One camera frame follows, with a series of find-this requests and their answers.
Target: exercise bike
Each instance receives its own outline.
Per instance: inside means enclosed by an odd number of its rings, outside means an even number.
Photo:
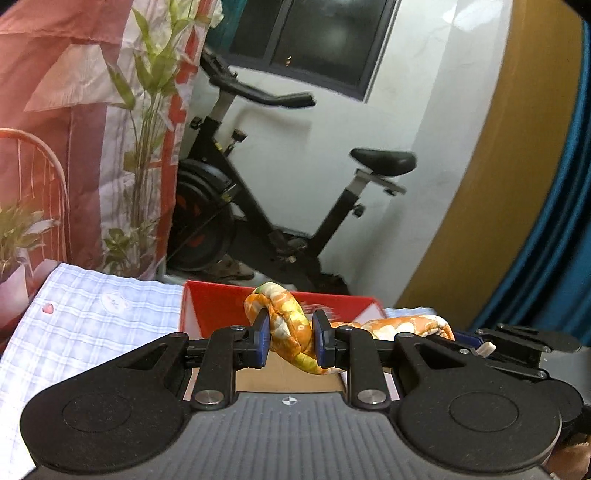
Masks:
[[[293,109],[314,106],[314,97],[310,92],[272,95],[241,83],[228,64],[207,48],[200,64],[209,82],[219,88],[219,97],[205,119],[194,118],[191,122],[198,134],[189,157],[178,165],[167,268],[199,272],[227,253],[277,282],[295,285],[298,290],[348,294],[340,276],[322,272],[318,256],[349,212],[356,217],[363,215],[365,206],[358,200],[368,183],[382,186],[391,196],[406,192],[390,178],[415,169],[415,155],[354,148],[350,155],[367,170],[355,171],[352,182],[314,235],[275,226],[228,159],[246,134],[234,130],[232,142],[225,149],[216,142],[215,135],[237,96],[259,105]],[[235,215],[231,204],[239,207],[243,216]]]

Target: metal screw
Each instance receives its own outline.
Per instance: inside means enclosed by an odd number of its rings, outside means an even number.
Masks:
[[[195,401],[201,405],[218,405],[223,400],[223,393],[219,390],[201,390],[195,393]]]
[[[361,400],[363,403],[367,403],[369,405],[377,405],[378,403],[383,403],[386,400],[386,394],[381,390],[376,390],[374,388],[368,388],[367,390],[362,390],[357,394],[357,398]]]

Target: open cardboard box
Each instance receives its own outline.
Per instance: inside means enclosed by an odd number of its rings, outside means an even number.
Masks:
[[[244,300],[252,293],[250,287],[238,287],[198,281],[185,283],[181,308],[180,330],[191,339],[206,338],[222,327],[249,325],[244,314]],[[329,320],[340,322],[382,318],[381,305],[371,297],[349,297],[320,293],[293,292],[305,314],[311,318],[322,308]],[[188,391],[192,390],[193,375]],[[236,373],[237,391],[274,393],[306,393],[344,391],[340,375],[311,375],[269,352],[263,369],[247,368]]]

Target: floral curtain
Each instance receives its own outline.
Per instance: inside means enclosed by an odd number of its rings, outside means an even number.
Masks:
[[[0,349],[49,272],[153,278],[216,0],[20,0],[0,17]]]

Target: blue curtain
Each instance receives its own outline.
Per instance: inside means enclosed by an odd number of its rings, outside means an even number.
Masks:
[[[584,24],[579,92],[556,176],[521,252],[474,328],[502,322],[591,341],[590,48]]]
[[[230,50],[238,23],[248,0],[222,0],[224,18],[216,28],[207,32],[207,45],[224,53]]]

